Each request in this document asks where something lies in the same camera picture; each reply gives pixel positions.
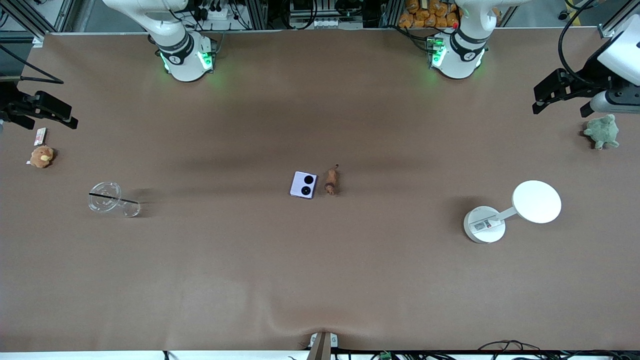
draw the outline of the green plush toy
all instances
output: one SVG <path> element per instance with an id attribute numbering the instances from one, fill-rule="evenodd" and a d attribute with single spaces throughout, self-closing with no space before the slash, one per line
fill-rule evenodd
<path id="1" fill-rule="evenodd" d="M 613 147 L 620 146 L 616 141 L 618 131 L 616 117 L 608 114 L 605 117 L 589 120 L 583 133 L 596 142 L 596 150 L 602 150 L 602 146 L 606 143 Z"/>

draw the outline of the white desk lamp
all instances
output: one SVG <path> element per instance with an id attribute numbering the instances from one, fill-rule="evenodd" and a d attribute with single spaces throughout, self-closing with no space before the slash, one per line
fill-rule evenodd
<path id="1" fill-rule="evenodd" d="M 496 242 L 504 236 L 504 220 L 515 214 L 522 218 L 546 224 L 560 214 L 562 202 L 556 189 L 547 183 L 529 180 L 513 190 L 513 207 L 499 212 L 489 206 L 478 206 L 465 216 L 464 227 L 467 236 L 480 244 Z"/>

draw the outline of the black straw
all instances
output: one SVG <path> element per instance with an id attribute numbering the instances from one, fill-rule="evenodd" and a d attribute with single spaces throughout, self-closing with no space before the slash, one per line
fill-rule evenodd
<path id="1" fill-rule="evenodd" d="M 125 199 L 118 199 L 117 197 L 113 197 L 113 196 L 109 196 L 109 195 L 101 195 L 99 193 L 89 193 L 89 195 L 91 196 L 97 196 L 97 197 L 104 197 L 107 199 L 113 199 L 113 200 L 120 200 L 120 201 L 124 201 L 124 202 L 130 202 L 131 204 L 138 204 L 140 205 L 139 202 L 137 201 L 133 201 L 133 200 L 125 200 Z"/>

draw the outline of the clear plastic cup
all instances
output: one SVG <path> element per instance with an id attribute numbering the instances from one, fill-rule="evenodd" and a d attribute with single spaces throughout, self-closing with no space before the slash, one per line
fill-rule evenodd
<path id="1" fill-rule="evenodd" d="M 98 214 L 134 217 L 140 213 L 140 203 L 122 198 L 120 185 L 105 181 L 89 191 L 89 208 Z"/>

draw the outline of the brown toy food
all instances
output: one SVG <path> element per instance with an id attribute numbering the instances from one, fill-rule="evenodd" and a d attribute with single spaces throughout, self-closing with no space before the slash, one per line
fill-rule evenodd
<path id="1" fill-rule="evenodd" d="M 45 168 L 53 159 L 53 149 L 48 146 L 39 146 L 31 153 L 29 162 L 36 168 Z"/>
<path id="2" fill-rule="evenodd" d="M 406 0 L 404 2 L 404 5 L 410 13 L 415 13 L 420 10 L 420 3 L 418 2 L 418 0 Z"/>
<path id="3" fill-rule="evenodd" d="M 424 21 L 425 26 L 436 26 L 436 15 L 429 15 L 429 18 Z"/>
<path id="4" fill-rule="evenodd" d="M 446 15 L 448 8 L 446 4 L 441 3 L 439 0 L 429 1 L 429 13 L 435 14 L 436 16 Z"/>
<path id="5" fill-rule="evenodd" d="M 447 26 L 453 28 L 458 23 L 458 16 L 456 13 L 448 13 L 447 14 Z"/>
<path id="6" fill-rule="evenodd" d="M 425 21 L 426 19 L 429 18 L 429 15 L 430 15 L 429 10 L 420 9 L 420 10 L 418 10 L 417 13 L 415 13 L 414 16 L 415 16 L 415 20 L 416 21 Z"/>
<path id="7" fill-rule="evenodd" d="M 436 28 L 446 28 L 447 27 L 447 19 L 442 16 L 436 17 Z"/>
<path id="8" fill-rule="evenodd" d="M 398 26 L 401 28 L 410 28 L 413 25 L 413 15 L 410 13 L 403 13 L 400 15 L 400 20 L 398 21 Z"/>
<path id="9" fill-rule="evenodd" d="M 335 164 L 334 167 L 330 168 L 328 171 L 328 175 L 326 176 L 326 183 L 324 184 L 324 189 L 329 195 L 335 195 L 338 193 L 338 164 Z"/>

